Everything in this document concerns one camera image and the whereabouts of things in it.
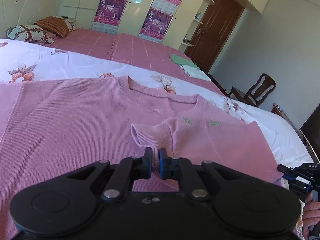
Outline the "person's right hand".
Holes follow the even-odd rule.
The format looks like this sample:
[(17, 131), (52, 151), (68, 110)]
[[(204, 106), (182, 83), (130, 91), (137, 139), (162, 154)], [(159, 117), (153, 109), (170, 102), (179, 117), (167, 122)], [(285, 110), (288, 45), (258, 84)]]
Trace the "person's right hand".
[(319, 223), (320, 217), (320, 202), (313, 201), (313, 193), (307, 196), (305, 200), (305, 206), (303, 208), (303, 237), (308, 239), (311, 226), (317, 225)]

